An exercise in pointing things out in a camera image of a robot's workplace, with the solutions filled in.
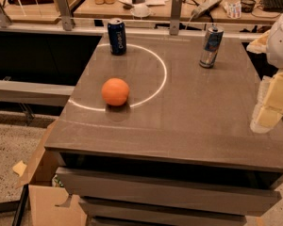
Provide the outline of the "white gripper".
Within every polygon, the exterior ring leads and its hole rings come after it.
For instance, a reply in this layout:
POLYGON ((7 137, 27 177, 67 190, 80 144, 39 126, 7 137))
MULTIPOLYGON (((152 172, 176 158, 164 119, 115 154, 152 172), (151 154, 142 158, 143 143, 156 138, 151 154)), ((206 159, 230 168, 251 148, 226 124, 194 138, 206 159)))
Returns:
MULTIPOLYGON (((254 54, 267 54, 267 60, 283 69, 283 13, 270 31, 251 41, 246 50, 254 54)), ((273 77, 263 76, 258 87, 257 104, 254 107, 250 129, 259 134, 268 133, 283 117, 283 70, 273 77)))

